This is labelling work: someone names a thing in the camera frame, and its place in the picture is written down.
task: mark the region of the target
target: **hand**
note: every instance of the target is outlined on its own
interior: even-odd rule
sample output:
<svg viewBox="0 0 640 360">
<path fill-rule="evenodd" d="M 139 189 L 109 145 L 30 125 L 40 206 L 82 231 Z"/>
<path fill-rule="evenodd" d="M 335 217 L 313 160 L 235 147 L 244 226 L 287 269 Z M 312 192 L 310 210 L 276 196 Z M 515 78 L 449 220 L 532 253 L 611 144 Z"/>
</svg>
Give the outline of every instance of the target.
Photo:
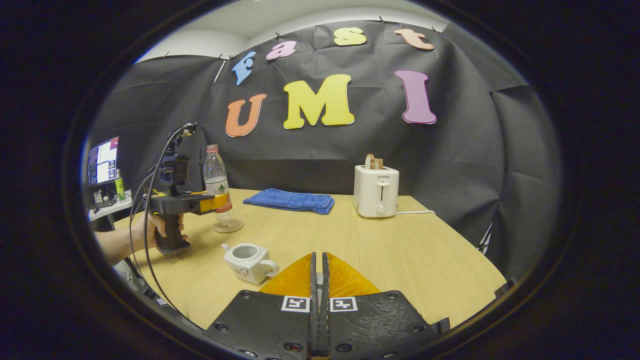
<svg viewBox="0 0 640 360">
<path fill-rule="evenodd" d="M 147 246 L 151 249 L 157 246 L 156 240 L 156 230 L 162 236 L 166 236 L 166 231 L 164 228 L 164 220 L 153 215 L 148 214 L 147 216 Z M 184 214 L 178 215 L 178 230 L 184 230 Z M 145 248 L 145 219 L 141 218 L 136 222 L 132 229 L 131 234 L 133 237 L 133 249 L 134 252 Z M 182 239 L 187 240 L 189 238 L 188 235 L 183 234 Z"/>
</svg>

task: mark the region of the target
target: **foam letter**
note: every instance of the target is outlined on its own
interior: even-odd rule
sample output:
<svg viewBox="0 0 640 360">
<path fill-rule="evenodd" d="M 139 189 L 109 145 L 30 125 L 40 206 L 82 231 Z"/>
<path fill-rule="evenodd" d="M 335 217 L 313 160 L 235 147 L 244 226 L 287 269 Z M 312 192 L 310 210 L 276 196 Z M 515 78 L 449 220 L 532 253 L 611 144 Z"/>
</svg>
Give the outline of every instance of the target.
<svg viewBox="0 0 640 360">
<path fill-rule="evenodd" d="M 398 29 L 394 30 L 394 33 L 402 35 L 404 41 L 413 47 L 423 50 L 433 50 L 433 45 L 420 40 L 421 38 L 424 38 L 424 34 L 416 33 L 411 29 Z"/>
<path fill-rule="evenodd" d="M 236 76 L 238 78 L 238 80 L 236 81 L 236 85 L 240 85 L 240 83 L 242 83 L 244 79 L 246 79 L 249 74 L 251 74 L 251 69 L 249 68 L 253 66 L 253 60 L 251 59 L 253 55 L 255 55 L 255 51 L 252 51 L 245 55 L 244 58 L 242 58 L 242 60 L 240 60 L 240 62 L 238 62 L 236 66 L 231 69 L 236 73 Z"/>
<path fill-rule="evenodd" d="M 285 41 L 271 48 L 271 52 L 267 54 L 267 60 L 277 58 L 286 58 L 296 52 L 295 41 Z"/>
<path fill-rule="evenodd" d="M 333 41 L 340 46 L 360 45 L 367 41 L 360 28 L 340 28 L 333 32 Z"/>
<path fill-rule="evenodd" d="M 309 124 L 314 126 L 325 106 L 326 111 L 322 117 L 324 125 L 352 124 L 355 117 L 349 112 L 349 81 L 351 76 L 347 74 L 327 76 L 317 94 L 303 80 L 286 84 L 284 91 L 289 93 L 289 113 L 284 128 L 298 129 L 305 125 L 305 121 L 300 117 L 300 109 L 305 113 Z"/>
<path fill-rule="evenodd" d="M 267 94 L 257 94 L 249 98 L 251 103 L 251 110 L 249 111 L 249 120 L 244 125 L 238 125 L 238 118 L 240 117 L 240 109 L 246 101 L 236 100 L 227 106 L 229 113 L 227 114 L 227 124 L 225 125 L 225 131 L 227 135 L 232 138 L 238 136 L 244 136 L 251 133 L 258 124 L 258 117 L 260 116 L 260 107 L 262 106 L 262 100 L 266 99 Z"/>
<path fill-rule="evenodd" d="M 404 121 L 413 124 L 436 122 L 436 115 L 429 109 L 427 88 L 424 84 L 429 79 L 427 75 L 410 70 L 397 70 L 394 74 L 402 80 L 404 85 L 406 96 L 406 111 L 402 114 Z"/>
</svg>

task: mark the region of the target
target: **black fabric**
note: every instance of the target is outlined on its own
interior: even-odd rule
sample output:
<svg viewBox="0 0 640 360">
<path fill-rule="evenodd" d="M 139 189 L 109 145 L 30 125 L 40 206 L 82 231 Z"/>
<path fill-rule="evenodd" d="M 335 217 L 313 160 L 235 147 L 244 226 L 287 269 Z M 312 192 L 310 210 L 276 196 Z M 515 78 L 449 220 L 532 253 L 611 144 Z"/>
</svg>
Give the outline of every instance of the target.
<svg viewBox="0 0 640 360">
<path fill-rule="evenodd" d="M 343 27 L 362 28 L 366 43 L 335 44 L 333 32 Z M 425 34 L 435 50 L 407 44 L 394 33 L 399 28 Z M 287 40 L 298 42 L 293 55 L 265 59 Z M 256 52 L 252 73 L 236 86 L 231 68 L 250 51 Z M 396 70 L 429 76 L 435 124 L 402 119 L 406 98 Z M 333 74 L 351 76 L 348 102 L 355 122 L 325 126 L 319 120 L 284 129 L 289 95 L 283 87 L 304 80 L 317 92 Z M 267 97 L 255 129 L 227 136 L 227 106 L 256 94 Z M 240 124 L 249 110 L 247 102 Z M 522 274 L 542 253 L 556 216 L 561 169 L 550 119 L 522 76 L 452 25 L 440 34 L 406 24 L 337 22 L 264 42 L 224 64 L 202 56 L 143 61 L 109 96 L 92 142 L 120 136 L 118 166 L 127 187 L 135 188 L 157 161 L 168 132 L 193 121 L 199 131 L 179 147 L 193 160 L 190 190 L 202 188 L 200 165 L 208 143 L 219 145 L 230 186 L 256 190 L 353 193 L 353 167 L 373 153 L 400 171 L 401 195 L 435 210 L 474 245 L 497 223 L 487 256 L 507 277 Z"/>
</svg>

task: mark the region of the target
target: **green bottle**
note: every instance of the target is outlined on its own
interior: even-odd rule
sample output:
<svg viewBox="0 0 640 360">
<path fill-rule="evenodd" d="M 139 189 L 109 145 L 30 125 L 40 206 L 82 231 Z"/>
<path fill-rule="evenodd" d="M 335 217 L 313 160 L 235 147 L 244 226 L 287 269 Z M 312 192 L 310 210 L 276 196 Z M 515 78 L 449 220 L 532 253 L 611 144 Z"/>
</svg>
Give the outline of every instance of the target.
<svg viewBox="0 0 640 360">
<path fill-rule="evenodd" d="M 118 200 L 124 200 L 124 185 L 122 184 L 122 178 L 120 177 L 120 169 L 116 169 L 116 191 L 118 192 Z"/>
</svg>

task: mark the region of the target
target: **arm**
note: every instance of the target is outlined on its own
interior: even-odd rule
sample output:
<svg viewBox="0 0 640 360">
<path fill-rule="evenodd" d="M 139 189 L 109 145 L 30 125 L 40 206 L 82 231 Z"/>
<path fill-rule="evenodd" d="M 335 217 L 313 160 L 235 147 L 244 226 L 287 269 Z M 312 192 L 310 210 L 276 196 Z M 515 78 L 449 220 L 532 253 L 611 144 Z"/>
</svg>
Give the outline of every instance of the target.
<svg viewBox="0 0 640 360">
<path fill-rule="evenodd" d="M 164 231 L 164 221 L 161 218 L 149 214 L 147 219 L 147 245 L 151 249 L 157 246 L 156 229 L 162 236 L 166 236 L 166 232 Z M 180 214 L 178 216 L 178 230 L 180 231 L 184 230 L 183 220 L 184 215 Z M 144 219 L 141 218 L 131 227 L 134 252 L 145 248 L 144 226 Z M 109 265 L 113 266 L 132 254 L 128 227 L 105 233 L 94 233 L 94 235 Z"/>
</svg>

